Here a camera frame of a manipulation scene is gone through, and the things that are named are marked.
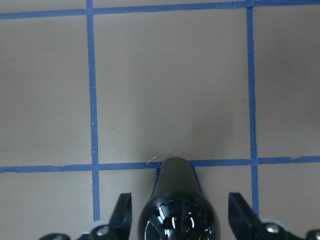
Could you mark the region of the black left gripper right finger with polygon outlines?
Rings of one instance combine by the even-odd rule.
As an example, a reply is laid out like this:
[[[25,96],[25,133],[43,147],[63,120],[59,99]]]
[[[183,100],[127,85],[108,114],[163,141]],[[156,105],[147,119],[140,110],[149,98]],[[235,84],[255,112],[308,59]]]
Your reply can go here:
[[[262,225],[261,220],[239,192],[228,194],[228,223],[236,240],[257,240]]]

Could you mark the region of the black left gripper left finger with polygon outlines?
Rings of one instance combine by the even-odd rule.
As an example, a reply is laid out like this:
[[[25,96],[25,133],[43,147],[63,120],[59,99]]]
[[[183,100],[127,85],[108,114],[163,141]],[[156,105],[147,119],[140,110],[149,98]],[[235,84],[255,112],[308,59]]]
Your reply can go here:
[[[109,240],[128,240],[132,226],[132,194],[121,193],[110,217]]]

